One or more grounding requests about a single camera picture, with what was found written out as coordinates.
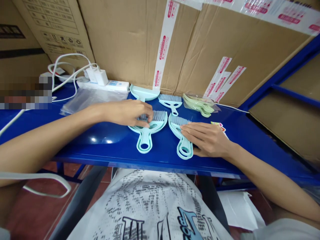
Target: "floor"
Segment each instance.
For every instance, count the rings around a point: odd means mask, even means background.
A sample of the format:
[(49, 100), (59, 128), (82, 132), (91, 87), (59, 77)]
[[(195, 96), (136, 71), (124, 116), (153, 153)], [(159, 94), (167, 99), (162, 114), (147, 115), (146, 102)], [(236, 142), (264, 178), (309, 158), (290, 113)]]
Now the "floor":
[[(65, 174), (73, 176), (80, 164), (65, 164)], [(49, 162), (45, 167), (47, 170), (56, 171), (56, 164)], [(90, 171), (92, 166), (86, 166), (80, 179), (83, 179)], [(108, 168), (103, 177), (98, 190), (96, 191), (89, 208), (101, 197), (111, 181), (111, 169)], [(61, 195), (65, 189), (61, 184), (54, 180), (31, 180), (27, 183), (28, 186), (34, 190)], [(48, 198), (44, 196), (37, 196), (26, 190), (21, 190), (18, 195), (18, 200), (9, 217), (6, 228), (11, 232), (11, 240), (47, 240), (53, 232), (55, 226), (59, 222), (69, 202), (71, 201), (79, 184), (70, 183), (72, 190), (71, 194), (62, 199)], [(258, 191), (248, 191), (252, 197), (251, 200), (261, 213), (266, 224), (273, 221), (272, 209), (269, 202)], [(243, 232), (250, 232), (245, 229), (230, 227), (231, 235), (234, 239), (240, 239), (240, 234)]]

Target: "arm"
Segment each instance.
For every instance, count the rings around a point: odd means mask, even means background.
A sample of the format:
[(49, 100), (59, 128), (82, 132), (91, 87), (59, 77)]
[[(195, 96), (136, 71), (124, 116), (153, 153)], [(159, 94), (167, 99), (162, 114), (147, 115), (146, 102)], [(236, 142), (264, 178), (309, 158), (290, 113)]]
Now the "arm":
[[(137, 100), (92, 105), (78, 113), (48, 123), (0, 145), (0, 171), (37, 172), (47, 161), (75, 137), (98, 122), (148, 126), (138, 121), (141, 114), (153, 118), (152, 106)], [(23, 184), (0, 180), (0, 226), (10, 211), (10, 205)]]
[(320, 206), (286, 175), (225, 137), (207, 123), (182, 126), (182, 134), (199, 148), (200, 157), (222, 157), (238, 167), (273, 203), (300, 217), (320, 223)]

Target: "person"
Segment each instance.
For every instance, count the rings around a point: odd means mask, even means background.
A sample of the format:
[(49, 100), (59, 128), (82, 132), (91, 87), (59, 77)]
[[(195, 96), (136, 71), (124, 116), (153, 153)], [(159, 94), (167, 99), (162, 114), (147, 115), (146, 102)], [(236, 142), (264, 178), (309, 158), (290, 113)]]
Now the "person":
[[(152, 106), (125, 100), (92, 105), (0, 146), (0, 171), (35, 173), (76, 136), (98, 122), (149, 127)], [(320, 207), (290, 178), (228, 140), (219, 126), (192, 122), (182, 134), (200, 157), (222, 157), (238, 167), (274, 204), (278, 220), (243, 239), (320, 239)], [(0, 239), (25, 182), (0, 181)], [(68, 239), (232, 239), (185, 174), (122, 169)]]

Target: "white strap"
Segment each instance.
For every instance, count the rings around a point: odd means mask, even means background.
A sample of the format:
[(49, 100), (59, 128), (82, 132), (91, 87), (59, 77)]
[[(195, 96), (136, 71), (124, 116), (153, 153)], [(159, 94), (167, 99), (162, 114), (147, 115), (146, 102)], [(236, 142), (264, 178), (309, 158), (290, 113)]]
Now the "white strap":
[(71, 191), (70, 184), (59, 175), (53, 174), (53, 173), (10, 173), (10, 172), (0, 172), (0, 179), (12, 179), (12, 180), (28, 180), (28, 179), (40, 179), (40, 178), (47, 178), (47, 179), (54, 179), (58, 182), (60, 182), (65, 188), (66, 192), (59, 196), (54, 194), (47, 194), (42, 192), (37, 192), (33, 190), (32, 188), (29, 188), (28, 186), (23, 186), (24, 189), (28, 190), (29, 192), (32, 192), (34, 194), (40, 195), (40, 196), (48, 196), (53, 198), (63, 198), (68, 195), (68, 193)]

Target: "person's forearm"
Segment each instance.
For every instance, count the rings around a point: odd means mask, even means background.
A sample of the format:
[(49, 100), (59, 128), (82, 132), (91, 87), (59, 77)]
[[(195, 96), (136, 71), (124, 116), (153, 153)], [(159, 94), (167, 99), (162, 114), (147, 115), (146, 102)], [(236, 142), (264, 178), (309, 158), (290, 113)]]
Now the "person's forearm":
[[(98, 121), (98, 113), (89, 107), (0, 145), (0, 172), (37, 172), (61, 148)], [(0, 187), (10, 183), (1, 180)]]
[(273, 203), (320, 222), (319, 205), (286, 175), (235, 144), (227, 161), (238, 167)]

